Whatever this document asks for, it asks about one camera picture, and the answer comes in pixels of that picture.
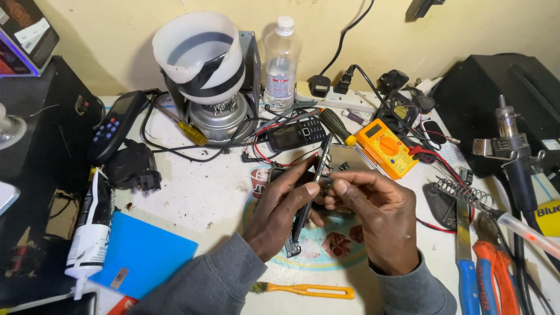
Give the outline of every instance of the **metal spring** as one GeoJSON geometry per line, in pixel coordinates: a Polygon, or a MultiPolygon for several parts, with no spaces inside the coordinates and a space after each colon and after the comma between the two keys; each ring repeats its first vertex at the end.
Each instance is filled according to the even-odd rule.
{"type": "Polygon", "coordinates": [[[489,210],[494,208],[494,198],[489,193],[485,193],[476,188],[472,188],[459,182],[453,182],[449,179],[437,177],[439,181],[436,188],[445,192],[451,197],[459,201],[468,203],[479,210],[489,210]]]}

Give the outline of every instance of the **cardboard box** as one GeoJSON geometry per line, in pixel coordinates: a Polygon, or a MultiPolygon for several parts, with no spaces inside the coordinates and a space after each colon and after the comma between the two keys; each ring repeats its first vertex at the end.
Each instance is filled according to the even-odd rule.
{"type": "Polygon", "coordinates": [[[40,76],[58,40],[33,0],[0,0],[0,77],[40,76]]]}

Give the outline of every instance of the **blue notebook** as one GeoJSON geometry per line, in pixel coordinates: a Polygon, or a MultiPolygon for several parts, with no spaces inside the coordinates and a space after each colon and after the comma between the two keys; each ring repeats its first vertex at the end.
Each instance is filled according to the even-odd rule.
{"type": "Polygon", "coordinates": [[[141,299],[191,260],[197,248],[198,243],[115,212],[105,266],[90,280],[141,299]]]}

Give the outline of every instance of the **yellow multimeter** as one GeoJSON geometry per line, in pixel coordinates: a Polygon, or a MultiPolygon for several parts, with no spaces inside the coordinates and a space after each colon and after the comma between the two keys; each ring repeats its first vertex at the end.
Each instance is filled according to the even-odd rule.
{"type": "Polygon", "coordinates": [[[356,138],[393,180],[402,178],[418,163],[408,155],[407,146],[380,119],[360,130],[356,138]]]}

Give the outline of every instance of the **tube cap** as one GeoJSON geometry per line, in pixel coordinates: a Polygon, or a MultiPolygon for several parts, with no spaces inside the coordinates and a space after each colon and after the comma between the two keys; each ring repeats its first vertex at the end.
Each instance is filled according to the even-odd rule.
{"type": "Polygon", "coordinates": [[[74,301],[78,301],[82,299],[83,291],[86,288],[87,277],[78,278],[76,280],[76,290],[74,292],[74,301]]]}
{"type": "Polygon", "coordinates": [[[280,36],[291,36],[295,23],[289,16],[281,16],[276,20],[276,34],[280,36]]]}

